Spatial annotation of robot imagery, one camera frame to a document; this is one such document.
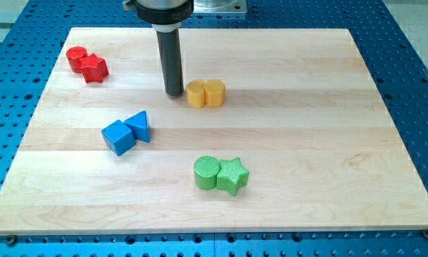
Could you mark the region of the black robot end effector flange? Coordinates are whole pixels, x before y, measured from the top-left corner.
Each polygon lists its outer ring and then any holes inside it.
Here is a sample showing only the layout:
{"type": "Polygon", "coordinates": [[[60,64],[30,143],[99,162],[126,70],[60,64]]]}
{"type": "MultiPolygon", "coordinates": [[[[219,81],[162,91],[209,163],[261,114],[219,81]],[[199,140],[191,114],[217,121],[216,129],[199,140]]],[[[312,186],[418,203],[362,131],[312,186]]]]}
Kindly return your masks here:
{"type": "Polygon", "coordinates": [[[179,29],[194,10],[194,0],[125,0],[125,11],[135,10],[139,19],[161,33],[179,29]]]}

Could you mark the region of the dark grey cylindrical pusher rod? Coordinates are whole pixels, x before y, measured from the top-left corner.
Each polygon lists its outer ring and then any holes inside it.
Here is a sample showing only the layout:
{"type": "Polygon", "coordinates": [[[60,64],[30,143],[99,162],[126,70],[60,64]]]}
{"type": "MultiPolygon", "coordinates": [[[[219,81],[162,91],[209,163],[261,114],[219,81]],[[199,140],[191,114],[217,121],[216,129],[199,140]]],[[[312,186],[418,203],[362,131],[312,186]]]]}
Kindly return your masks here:
{"type": "Polygon", "coordinates": [[[165,92],[169,96],[180,96],[183,92],[183,69],[179,31],[158,31],[157,39],[165,92]]]}

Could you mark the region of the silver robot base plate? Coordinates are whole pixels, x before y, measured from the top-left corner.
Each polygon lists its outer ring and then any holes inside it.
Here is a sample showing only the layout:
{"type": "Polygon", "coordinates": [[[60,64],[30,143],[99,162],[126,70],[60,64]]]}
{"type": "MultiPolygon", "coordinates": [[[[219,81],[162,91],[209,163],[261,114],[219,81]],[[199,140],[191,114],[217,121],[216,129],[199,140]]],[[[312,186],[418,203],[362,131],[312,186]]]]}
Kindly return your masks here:
{"type": "Polygon", "coordinates": [[[246,14],[246,0],[195,0],[194,12],[197,14],[246,14]]]}

